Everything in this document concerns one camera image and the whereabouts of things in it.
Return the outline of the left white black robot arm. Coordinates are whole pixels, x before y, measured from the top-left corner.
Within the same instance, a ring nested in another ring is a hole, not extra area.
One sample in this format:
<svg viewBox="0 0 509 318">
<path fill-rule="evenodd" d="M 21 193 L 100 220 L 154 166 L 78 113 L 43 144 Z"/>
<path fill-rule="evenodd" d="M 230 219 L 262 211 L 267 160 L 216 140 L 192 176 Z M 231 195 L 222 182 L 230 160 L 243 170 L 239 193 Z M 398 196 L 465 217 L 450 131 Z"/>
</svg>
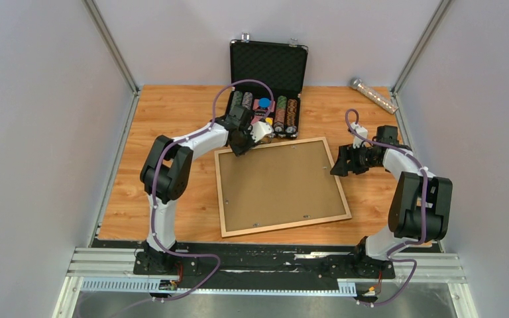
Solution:
<svg viewBox="0 0 509 318">
<path fill-rule="evenodd" d="M 176 204 L 185 192 L 192 163 L 205 153 L 228 146 L 241 155 L 260 140 L 251 122 L 254 111 L 238 106 L 221 117 L 214 117 L 206 126 L 184 136 L 158 136 L 150 149 L 140 173 L 140 181 L 150 204 L 149 233 L 144 253 L 161 274 L 176 267 L 177 253 L 174 233 Z"/>
</svg>

